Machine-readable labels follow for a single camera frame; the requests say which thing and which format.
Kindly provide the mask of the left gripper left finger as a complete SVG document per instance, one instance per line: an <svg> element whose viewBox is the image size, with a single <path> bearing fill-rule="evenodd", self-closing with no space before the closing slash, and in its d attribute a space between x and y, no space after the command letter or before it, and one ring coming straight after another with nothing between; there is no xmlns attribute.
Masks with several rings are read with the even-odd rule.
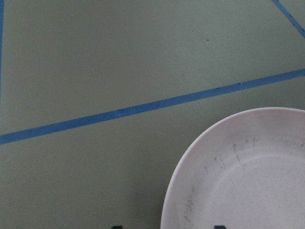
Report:
<svg viewBox="0 0 305 229"><path fill-rule="evenodd" d="M111 229L122 229L122 225L115 225L115 226L112 226Z"/></svg>

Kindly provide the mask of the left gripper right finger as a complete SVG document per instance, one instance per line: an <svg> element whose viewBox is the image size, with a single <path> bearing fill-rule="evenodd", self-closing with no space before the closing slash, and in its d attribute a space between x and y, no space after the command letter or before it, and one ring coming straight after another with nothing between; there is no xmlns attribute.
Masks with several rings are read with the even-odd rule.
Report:
<svg viewBox="0 0 305 229"><path fill-rule="evenodd" d="M215 225L213 229L227 229L225 225Z"/></svg>

